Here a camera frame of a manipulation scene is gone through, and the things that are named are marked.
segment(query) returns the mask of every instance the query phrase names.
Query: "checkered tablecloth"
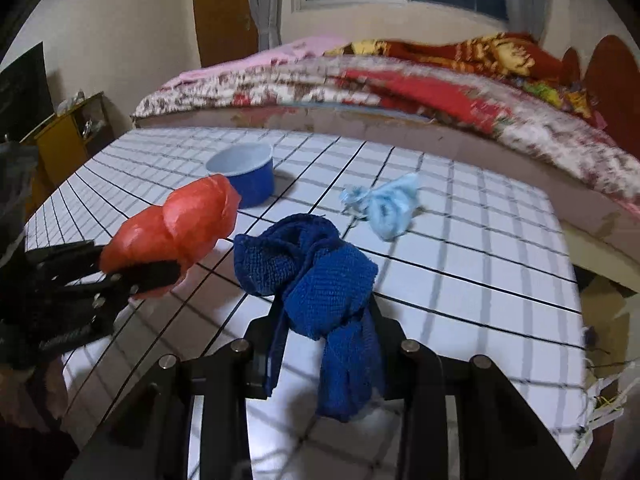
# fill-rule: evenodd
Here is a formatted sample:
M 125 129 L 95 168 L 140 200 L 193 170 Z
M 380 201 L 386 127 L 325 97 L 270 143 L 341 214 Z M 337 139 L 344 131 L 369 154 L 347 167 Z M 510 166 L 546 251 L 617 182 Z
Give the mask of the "checkered tablecloth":
M 83 446 L 100 421 L 160 356 L 209 354 L 242 336 L 270 298 L 246 295 L 233 272 L 235 234 L 259 234 L 293 213 L 326 216 L 379 267 L 381 311 L 438 354 L 487 354 L 513 381 L 564 451 L 584 424 L 582 320 L 574 274 L 544 192 L 449 159 L 326 135 L 274 130 L 133 130 L 70 177 L 28 222 L 28 248 L 107 243 L 150 204 L 206 175 L 203 163 L 235 142 L 274 145 L 275 196 L 239 212 L 234 233 L 172 293 L 132 301 L 113 338 L 65 356 L 66 428 Z M 392 243 L 341 214 L 347 184 L 420 176 L 423 213 Z M 314 414 L 322 342 L 290 333 L 273 397 L 247 402 L 254 474 L 261 478 L 391 479 L 401 404 L 381 403 L 340 424 Z M 198 477 L 202 403 L 191 428 L 190 477 Z M 452 415 L 452 435 L 455 432 Z M 456 457 L 451 457 L 455 476 Z

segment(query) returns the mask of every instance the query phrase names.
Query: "silver bolt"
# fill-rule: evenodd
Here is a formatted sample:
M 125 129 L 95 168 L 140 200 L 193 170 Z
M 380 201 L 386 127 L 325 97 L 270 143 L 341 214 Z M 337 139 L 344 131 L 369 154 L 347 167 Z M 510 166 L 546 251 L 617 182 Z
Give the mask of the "silver bolt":
M 412 354 L 420 349 L 420 343 L 415 339 L 405 339 L 400 343 L 400 348 L 408 354 Z
M 246 339 L 236 339 L 231 342 L 231 349 L 234 352 L 246 352 L 249 346 L 249 342 Z
M 487 370 L 487 368 L 491 368 L 492 361 L 486 355 L 477 355 L 474 356 L 474 358 L 471 360 L 473 361 L 473 364 L 478 368 L 482 368 L 484 370 Z
M 173 354 L 163 355 L 158 359 L 158 364 L 160 365 L 162 370 L 168 370 L 169 368 L 172 368 L 177 362 L 178 358 Z

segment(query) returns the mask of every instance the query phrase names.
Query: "blue towel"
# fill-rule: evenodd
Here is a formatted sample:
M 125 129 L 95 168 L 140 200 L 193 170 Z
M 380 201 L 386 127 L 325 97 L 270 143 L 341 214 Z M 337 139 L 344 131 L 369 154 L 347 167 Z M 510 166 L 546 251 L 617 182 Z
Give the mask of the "blue towel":
M 297 214 L 258 237 L 237 235 L 234 268 L 254 296 L 279 294 L 289 327 L 326 339 L 318 414 L 346 422 L 383 392 L 382 358 L 368 309 L 378 266 L 340 240 L 327 219 Z
M 409 173 L 376 189 L 347 187 L 340 200 L 346 212 L 366 218 L 379 238 L 390 241 L 409 228 L 418 207 L 418 176 Z

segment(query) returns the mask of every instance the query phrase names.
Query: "bowl rim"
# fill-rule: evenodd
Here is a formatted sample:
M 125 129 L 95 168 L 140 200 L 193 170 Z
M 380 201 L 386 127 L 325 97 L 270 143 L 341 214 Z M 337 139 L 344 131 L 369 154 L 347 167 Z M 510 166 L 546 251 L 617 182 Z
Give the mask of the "bowl rim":
M 238 148 L 242 148 L 242 147 L 254 147 L 254 148 L 260 148 L 260 149 L 264 149 L 265 147 L 269 147 L 269 156 L 266 156 L 263 160 L 260 161 L 260 163 L 255 164 L 254 166 L 252 166 L 251 168 L 247 169 L 247 170 L 241 170 L 241 171 L 212 171 L 209 169 L 209 163 L 216 158 L 217 156 L 222 155 L 225 152 L 229 152 L 230 150 L 236 150 Z M 228 148 L 225 148 L 224 150 L 220 150 L 219 152 L 215 153 L 214 155 L 211 156 L 211 158 L 209 160 L 207 160 L 204 163 L 204 167 L 207 170 L 207 172 L 209 174 L 221 174 L 222 176 L 226 176 L 226 177 L 230 177 L 230 176 L 240 176 L 243 174 L 248 174 L 251 173 L 252 171 L 255 170 L 259 170 L 261 167 L 263 167 L 264 165 L 268 164 L 269 161 L 273 159 L 273 145 L 272 144 L 268 144 L 267 142 L 242 142 L 239 144 L 234 144 L 233 146 L 229 146 Z

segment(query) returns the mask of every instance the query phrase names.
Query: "light blue plastic bag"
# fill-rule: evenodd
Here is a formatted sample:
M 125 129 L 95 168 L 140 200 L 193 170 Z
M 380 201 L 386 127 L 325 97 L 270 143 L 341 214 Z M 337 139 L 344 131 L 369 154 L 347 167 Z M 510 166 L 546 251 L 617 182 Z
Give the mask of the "light blue plastic bag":
M 375 234 L 390 241 L 409 228 L 418 207 L 418 176 L 409 173 L 376 189 L 346 187 L 340 201 L 345 212 L 367 219 Z

